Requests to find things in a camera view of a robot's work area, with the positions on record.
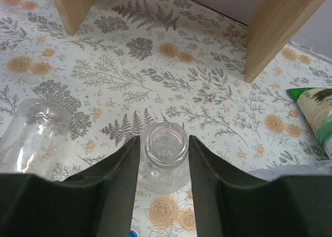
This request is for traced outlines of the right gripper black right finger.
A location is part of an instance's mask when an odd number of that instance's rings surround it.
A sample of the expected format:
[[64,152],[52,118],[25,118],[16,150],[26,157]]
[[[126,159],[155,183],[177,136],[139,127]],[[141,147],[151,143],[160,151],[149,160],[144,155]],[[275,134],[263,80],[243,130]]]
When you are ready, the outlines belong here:
[[198,236],[331,236],[331,177],[254,177],[189,137]]

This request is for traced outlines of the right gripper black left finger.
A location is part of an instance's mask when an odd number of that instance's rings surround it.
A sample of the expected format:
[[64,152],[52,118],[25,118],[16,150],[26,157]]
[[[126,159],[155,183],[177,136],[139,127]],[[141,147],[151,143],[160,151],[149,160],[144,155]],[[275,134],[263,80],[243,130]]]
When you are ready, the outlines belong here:
[[1,175],[1,236],[129,236],[140,138],[93,166],[52,182]]

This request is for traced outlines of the white blue bottle cap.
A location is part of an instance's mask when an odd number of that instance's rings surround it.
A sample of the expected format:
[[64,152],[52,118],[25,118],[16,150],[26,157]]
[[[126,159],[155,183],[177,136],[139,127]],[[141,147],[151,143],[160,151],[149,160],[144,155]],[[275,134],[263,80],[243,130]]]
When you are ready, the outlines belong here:
[[139,237],[139,234],[134,229],[130,229],[129,237]]

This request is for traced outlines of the clear bottle with white cap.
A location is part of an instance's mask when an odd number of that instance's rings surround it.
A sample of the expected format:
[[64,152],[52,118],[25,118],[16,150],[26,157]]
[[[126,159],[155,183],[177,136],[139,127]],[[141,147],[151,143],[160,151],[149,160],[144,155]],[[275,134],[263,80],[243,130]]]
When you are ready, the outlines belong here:
[[181,126],[171,122],[146,125],[140,143],[139,188],[171,194],[189,182],[189,137]]

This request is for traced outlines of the clear bottle with silver cap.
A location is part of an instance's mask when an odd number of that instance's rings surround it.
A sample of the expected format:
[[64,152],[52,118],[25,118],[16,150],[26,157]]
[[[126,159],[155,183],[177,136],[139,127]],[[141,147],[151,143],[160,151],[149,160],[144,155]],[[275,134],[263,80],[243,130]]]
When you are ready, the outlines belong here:
[[72,118],[53,102],[23,101],[1,139],[1,173],[32,173],[50,179],[63,155]]

